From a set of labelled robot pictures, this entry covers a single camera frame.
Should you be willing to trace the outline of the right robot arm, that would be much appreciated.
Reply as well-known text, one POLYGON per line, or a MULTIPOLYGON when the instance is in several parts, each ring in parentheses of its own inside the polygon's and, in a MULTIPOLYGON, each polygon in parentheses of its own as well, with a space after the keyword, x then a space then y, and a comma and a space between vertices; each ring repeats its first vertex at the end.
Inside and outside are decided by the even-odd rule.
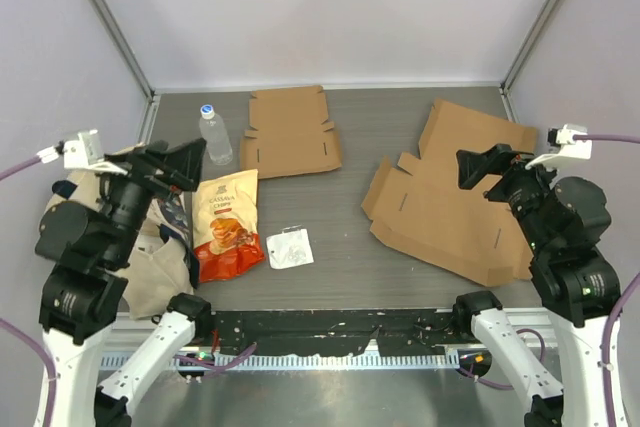
POLYGON ((465 294, 454 305, 453 333, 490 352, 517 394, 527 426, 629 423, 616 344, 623 306, 636 286, 621 288, 597 248, 611 224, 603 190, 581 177, 556 176, 559 168, 590 156, 590 143, 575 141, 539 156, 507 144, 456 154, 461 189, 498 176, 484 197, 507 204, 516 219, 532 252, 532 283, 555 333, 560 379, 526 346, 492 293, 465 294))

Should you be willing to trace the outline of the large brown cardboard box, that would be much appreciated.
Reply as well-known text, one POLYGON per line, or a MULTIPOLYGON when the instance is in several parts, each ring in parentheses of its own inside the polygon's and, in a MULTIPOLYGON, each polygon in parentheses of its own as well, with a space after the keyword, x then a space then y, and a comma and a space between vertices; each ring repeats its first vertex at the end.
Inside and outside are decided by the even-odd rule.
POLYGON ((371 233, 384 245, 485 287, 531 277, 532 254, 507 205, 484 199, 497 181, 458 186, 460 150, 496 144, 535 150, 538 131, 455 103, 433 102, 418 155, 383 158, 362 202, 371 233))

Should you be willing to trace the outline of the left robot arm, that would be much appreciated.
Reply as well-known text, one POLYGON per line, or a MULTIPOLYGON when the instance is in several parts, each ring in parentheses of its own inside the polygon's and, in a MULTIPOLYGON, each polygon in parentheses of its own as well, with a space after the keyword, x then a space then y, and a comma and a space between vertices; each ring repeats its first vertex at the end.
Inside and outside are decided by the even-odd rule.
POLYGON ((205 140, 198 138, 174 148, 157 142, 107 154, 95 130, 54 146, 65 168, 97 176, 99 207, 65 200, 40 221, 35 252, 54 267, 39 310, 46 354, 35 425, 129 426, 139 402, 174 356, 188 344, 200 346, 211 338, 210 303, 178 294, 129 360, 108 379, 98 379, 128 283, 115 273, 129 266, 151 202, 197 189, 205 148, 205 140))

